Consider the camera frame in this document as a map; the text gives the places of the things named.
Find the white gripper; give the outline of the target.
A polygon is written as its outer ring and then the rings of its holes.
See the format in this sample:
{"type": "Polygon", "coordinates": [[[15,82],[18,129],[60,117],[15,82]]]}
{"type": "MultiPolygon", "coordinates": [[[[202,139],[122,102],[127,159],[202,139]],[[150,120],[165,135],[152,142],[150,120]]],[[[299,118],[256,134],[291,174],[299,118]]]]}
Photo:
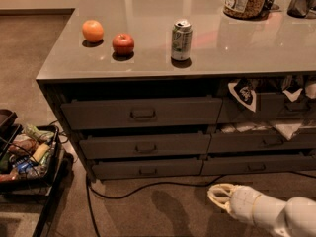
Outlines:
{"type": "Polygon", "coordinates": [[[254,224],[253,210],[261,193],[249,186],[221,183],[211,186],[208,198],[219,208],[228,212],[234,219],[254,224]]]}

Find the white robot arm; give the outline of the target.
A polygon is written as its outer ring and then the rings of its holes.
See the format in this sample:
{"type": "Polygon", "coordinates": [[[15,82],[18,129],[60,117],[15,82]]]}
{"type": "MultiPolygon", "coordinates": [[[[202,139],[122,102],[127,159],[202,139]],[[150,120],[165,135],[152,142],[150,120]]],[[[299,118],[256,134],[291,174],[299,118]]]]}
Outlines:
{"type": "Polygon", "coordinates": [[[207,196],[234,219],[263,228],[273,237],[316,237],[316,202],[310,198],[284,201],[227,183],[211,186],[207,196]]]}

